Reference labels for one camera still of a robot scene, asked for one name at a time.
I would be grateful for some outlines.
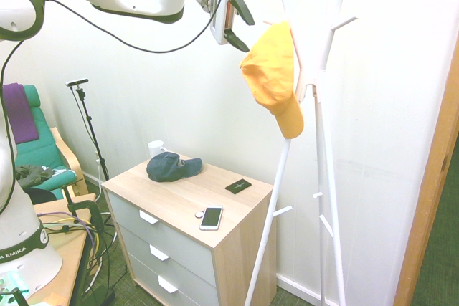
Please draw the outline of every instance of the black card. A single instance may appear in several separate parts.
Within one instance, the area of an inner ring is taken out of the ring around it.
[[[225,189],[231,191],[232,193],[239,193],[240,191],[248,188],[251,185],[252,184],[247,182],[245,179],[241,179],[241,180],[239,180],[239,181],[227,186]]]

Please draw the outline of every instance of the white baseboard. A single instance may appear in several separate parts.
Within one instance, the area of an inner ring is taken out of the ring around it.
[[[305,288],[302,285],[299,285],[298,283],[280,274],[276,274],[276,277],[278,279],[278,286],[283,290],[296,295],[297,297],[309,302],[312,305],[321,306],[321,296],[316,292],[313,292],[312,290],[309,290],[308,288]],[[338,304],[328,299],[325,299],[325,304],[328,306],[339,306]]]
[[[99,186],[99,180],[94,177],[93,175],[90,175],[89,173],[86,173],[83,171],[83,176],[85,177],[85,180],[95,186]]]

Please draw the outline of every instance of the green cushion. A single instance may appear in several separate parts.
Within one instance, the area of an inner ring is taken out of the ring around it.
[[[37,88],[34,85],[24,85],[24,91],[30,107],[39,107],[41,105]]]
[[[27,99],[29,104],[39,105],[37,89],[33,85],[25,85]],[[37,165],[48,168],[63,166],[64,161],[61,158],[59,149],[56,146],[51,130],[44,118],[42,110],[38,106],[31,107],[32,116],[37,125],[38,140],[20,143],[16,145],[17,156],[16,165]]]
[[[62,189],[51,190],[51,192],[56,196],[57,200],[62,200],[64,198],[64,194],[62,193]]]
[[[58,166],[57,170],[67,170],[65,166]],[[60,173],[54,177],[51,177],[50,179],[44,181],[42,184],[35,186],[34,188],[38,189],[44,189],[44,190],[55,190],[59,189],[61,186],[64,186],[66,184],[74,183],[77,180],[77,175],[73,173],[72,171],[65,171],[63,173]]]

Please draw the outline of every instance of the yellow cap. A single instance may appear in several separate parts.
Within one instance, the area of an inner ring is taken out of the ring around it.
[[[288,23],[273,24],[240,68],[255,100],[275,116],[284,138],[299,136],[304,122],[293,91],[293,42]]]

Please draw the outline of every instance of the wooden table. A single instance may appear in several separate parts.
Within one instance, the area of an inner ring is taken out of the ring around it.
[[[83,196],[76,196],[72,200],[76,202],[91,200],[94,201],[95,194],[91,193]],[[45,204],[37,204],[34,206],[37,213],[50,213],[54,211],[66,211],[67,200],[57,200],[53,202],[47,202]],[[90,212],[87,209],[77,211],[78,217],[84,220],[90,219]],[[67,218],[65,214],[56,214],[41,216],[40,219],[43,223],[53,222],[59,219]],[[62,297],[64,301],[60,304],[61,306],[68,306],[70,298],[73,292],[73,286],[80,266],[81,255],[83,247],[85,246],[86,231],[74,231],[67,234],[52,234],[49,236],[49,242],[52,247],[55,248],[58,254],[63,259],[62,267],[56,277],[38,292],[35,292],[27,302],[29,305],[43,302],[52,293]]]

